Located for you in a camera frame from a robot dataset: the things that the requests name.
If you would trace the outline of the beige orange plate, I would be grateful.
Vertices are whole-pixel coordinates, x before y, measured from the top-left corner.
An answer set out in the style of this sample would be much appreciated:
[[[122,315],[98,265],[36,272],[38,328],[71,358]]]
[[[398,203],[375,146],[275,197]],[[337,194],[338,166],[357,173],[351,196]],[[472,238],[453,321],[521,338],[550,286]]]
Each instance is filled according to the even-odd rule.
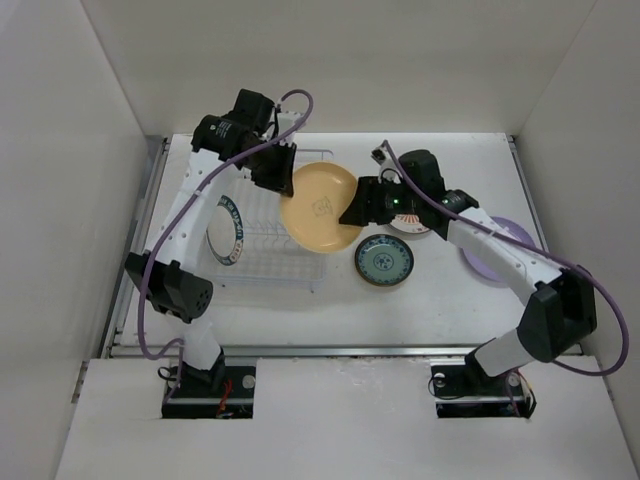
[[[332,162],[313,162],[293,173],[294,195],[280,201],[281,222],[301,247],[318,254],[332,254],[352,245],[360,226],[339,223],[354,199],[357,178]]]

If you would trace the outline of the dark green rimmed plate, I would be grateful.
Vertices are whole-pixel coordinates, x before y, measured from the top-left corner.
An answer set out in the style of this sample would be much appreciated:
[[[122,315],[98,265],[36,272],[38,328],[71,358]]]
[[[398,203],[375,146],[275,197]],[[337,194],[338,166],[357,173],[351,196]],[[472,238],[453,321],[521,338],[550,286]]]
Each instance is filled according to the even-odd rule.
[[[375,234],[366,237],[356,248],[354,265],[359,276],[378,287],[394,287],[412,273],[415,259],[412,250],[399,237]]]

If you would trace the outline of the purple rimmed patterned plate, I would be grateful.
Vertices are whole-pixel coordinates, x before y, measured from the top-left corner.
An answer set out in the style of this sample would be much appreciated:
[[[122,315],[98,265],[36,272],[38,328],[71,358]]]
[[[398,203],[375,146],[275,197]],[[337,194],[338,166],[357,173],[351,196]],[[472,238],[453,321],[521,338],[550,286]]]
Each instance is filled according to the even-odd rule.
[[[431,232],[431,229],[424,226],[416,215],[398,214],[388,224],[388,227],[404,235],[418,236]]]

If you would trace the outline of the plain purple plate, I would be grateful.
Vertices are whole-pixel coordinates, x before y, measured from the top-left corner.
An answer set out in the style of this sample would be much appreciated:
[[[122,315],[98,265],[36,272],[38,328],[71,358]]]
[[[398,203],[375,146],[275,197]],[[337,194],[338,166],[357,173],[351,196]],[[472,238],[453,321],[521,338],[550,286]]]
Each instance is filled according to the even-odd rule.
[[[535,246],[536,243],[531,234],[513,220],[500,216],[492,216],[487,224],[491,230],[499,229],[499,233],[524,243],[527,246]],[[487,235],[480,232],[482,244],[472,250],[461,248],[461,255],[468,266],[483,279],[495,284],[506,284],[503,272],[507,265],[514,267],[519,259],[527,254],[526,250],[504,242],[502,240],[490,241]]]

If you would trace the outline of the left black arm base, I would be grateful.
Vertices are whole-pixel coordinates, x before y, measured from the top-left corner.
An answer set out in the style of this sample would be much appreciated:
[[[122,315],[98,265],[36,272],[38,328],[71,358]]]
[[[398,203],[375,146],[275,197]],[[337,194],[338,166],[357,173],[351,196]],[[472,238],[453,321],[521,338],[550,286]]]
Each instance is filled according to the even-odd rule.
[[[244,420],[254,414],[257,384],[255,361],[228,361],[221,354],[210,370],[198,370],[179,361],[159,367],[165,382],[163,419]]]

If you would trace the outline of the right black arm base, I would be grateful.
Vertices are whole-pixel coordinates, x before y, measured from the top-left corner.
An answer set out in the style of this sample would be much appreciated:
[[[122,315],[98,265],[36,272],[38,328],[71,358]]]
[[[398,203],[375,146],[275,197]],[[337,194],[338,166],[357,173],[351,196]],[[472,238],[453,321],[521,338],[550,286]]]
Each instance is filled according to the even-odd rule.
[[[531,385],[518,370],[479,384],[465,376],[464,365],[430,367],[428,389],[439,419],[517,418],[529,420],[537,408]]]

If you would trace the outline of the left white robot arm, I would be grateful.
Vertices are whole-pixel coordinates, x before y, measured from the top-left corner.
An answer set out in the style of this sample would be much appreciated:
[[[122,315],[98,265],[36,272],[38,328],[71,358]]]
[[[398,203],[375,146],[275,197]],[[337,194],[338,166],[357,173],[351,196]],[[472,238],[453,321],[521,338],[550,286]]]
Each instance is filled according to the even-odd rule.
[[[144,251],[128,254],[125,270],[139,293],[137,333],[143,356],[157,361],[171,349],[178,352],[176,372],[165,380],[166,400],[187,380],[205,397],[223,387],[224,351],[205,315],[213,284],[197,274],[206,231],[228,186],[244,173],[258,188],[293,195],[294,136],[313,109],[314,99],[303,89],[276,101],[242,89],[228,113],[204,116],[192,134],[187,169],[169,213]],[[185,326],[158,352],[147,344],[148,307]]]

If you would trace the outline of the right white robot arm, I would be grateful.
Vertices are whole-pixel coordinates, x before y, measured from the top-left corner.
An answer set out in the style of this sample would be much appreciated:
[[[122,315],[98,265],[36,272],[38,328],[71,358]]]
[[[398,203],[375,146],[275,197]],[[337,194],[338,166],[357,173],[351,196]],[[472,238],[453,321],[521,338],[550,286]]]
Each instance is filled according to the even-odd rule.
[[[359,178],[340,223],[384,225],[400,214],[415,215],[440,238],[479,258],[524,306],[516,327],[466,355],[461,375],[470,391],[487,393],[514,369],[553,362],[595,331],[595,294],[586,277],[518,241],[468,193],[447,188],[430,151],[396,156],[384,143],[371,156],[379,172]]]

